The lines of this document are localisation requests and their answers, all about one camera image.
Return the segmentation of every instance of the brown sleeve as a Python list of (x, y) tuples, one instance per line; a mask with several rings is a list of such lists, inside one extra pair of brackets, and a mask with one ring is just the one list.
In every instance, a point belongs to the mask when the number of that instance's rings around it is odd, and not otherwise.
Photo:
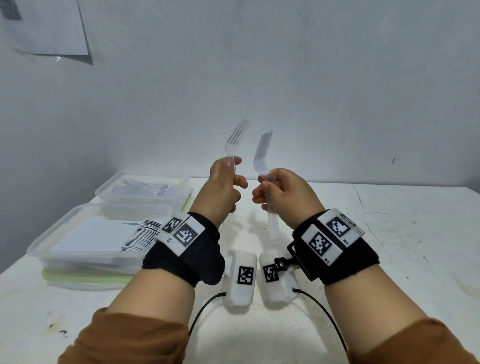
[(348, 352), (351, 364), (478, 364), (440, 321), (417, 321), (372, 351)]
[(59, 364), (176, 364), (185, 357), (185, 325), (128, 314), (94, 313)]

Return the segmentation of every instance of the hand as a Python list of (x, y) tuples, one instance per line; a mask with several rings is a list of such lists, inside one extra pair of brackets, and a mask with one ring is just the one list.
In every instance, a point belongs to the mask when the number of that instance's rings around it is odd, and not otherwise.
[[(240, 157), (234, 157), (235, 165), (241, 163)], [(196, 212), (209, 219), (218, 229), (230, 212), (235, 211), (235, 203), (241, 194), (233, 188), (247, 188), (247, 179), (235, 174), (231, 157), (216, 160), (210, 168), (210, 177), (198, 193), (190, 212)]]
[(270, 194), (277, 214), (292, 229), (296, 229), (309, 217), (325, 211), (315, 192), (302, 177), (284, 168), (270, 172), (271, 181), (275, 183), (258, 177), (260, 185), (252, 191), (253, 202), (262, 204), (263, 210), (267, 210), (267, 193)]

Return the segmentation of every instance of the plastic fork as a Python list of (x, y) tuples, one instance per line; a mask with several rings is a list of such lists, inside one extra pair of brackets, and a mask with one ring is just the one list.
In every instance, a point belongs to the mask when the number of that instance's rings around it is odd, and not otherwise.
[[(258, 143), (257, 153), (253, 159), (253, 167), (255, 171), (265, 180), (274, 182), (270, 169), (265, 164), (265, 157), (267, 155), (270, 141), (272, 140), (273, 131), (262, 134), (260, 142)], [(268, 212), (268, 228), (270, 230), (270, 239), (278, 240), (280, 238), (280, 229), (278, 227), (278, 214), (275, 212), (275, 207), (269, 194), (266, 194), (267, 212)]]
[(232, 158), (235, 171), (237, 170), (237, 166), (235, 165), (233, 157), (235, 156), (235, 153), (239, 148), (240, 140), (245, 135), (245, 130), (247, 129), (249, 124), (250, 123), (248, 121), (242, 119), (242, 121), (239, 122), (230, 138), (228, 138), (227, 143), (225, 144), (225, 152), (227, 153), (227, 156)]

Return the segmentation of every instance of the table surface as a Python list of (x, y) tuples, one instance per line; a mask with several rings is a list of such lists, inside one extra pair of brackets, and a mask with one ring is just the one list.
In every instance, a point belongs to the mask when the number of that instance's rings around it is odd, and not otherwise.
[[(197, 192), (206, 179), (191, 180)], [(220, 246), (255, 252), (285, 248), (291, 229), (280, 222), (278, 241), (268, 238), (267, 214), (251, 200), (256, 181), (242, 191), (237, 211), (222, 225)], [(480, 358), (480, 194), (465, 187), (311, 183), (327, 207), (337, 207), (367, 233), (384, 270), (432, 317), (444, 321)], [(24, 256), (0, 275), (0, 362), (55, 363), (118, 291), (51, 287), (42, 266)], [(327, 305), (323, 285), (297, 271), (301, 289)], [(272, 308), (262, 300), (262, 276), (252, 305), (228, 311), (213, 301), (195, 327), (185, 363), (347, 363), (323, 311), (308, 298)], [(221, 284), (196, 289), (194, 315)]]

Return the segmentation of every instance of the transparent plastic box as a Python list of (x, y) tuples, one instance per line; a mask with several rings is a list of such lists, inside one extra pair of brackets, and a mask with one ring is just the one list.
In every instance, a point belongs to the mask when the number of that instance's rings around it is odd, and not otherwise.
[(68, 232), (86, 219), (102, 216), (108, 220), (142, 221), (152, 216), (162, 225), (172, 214), (168, 205), (85, 204), (74, 207), (28, 247), (27, 254), (38, 258), (44, 267), (56, 271), (93, 268), (121, 274), (135, 274), (142, 266), (146, 250), (138, 252), (52, 251)]
[[(160, 189), (161, 193), (157, 195), (137, 195), (119, 192), (119, 189), (126, 190), (123, 179), (132, 179), (153, 185)], [(163, 204), (171, 206), (173, 212), (180, 212), (187, 202), (190, 192), (189, 177), (162, 177), (154, 171), (139, 174), (121, 171), (98, 188), (95, 195), (107, 204)]]

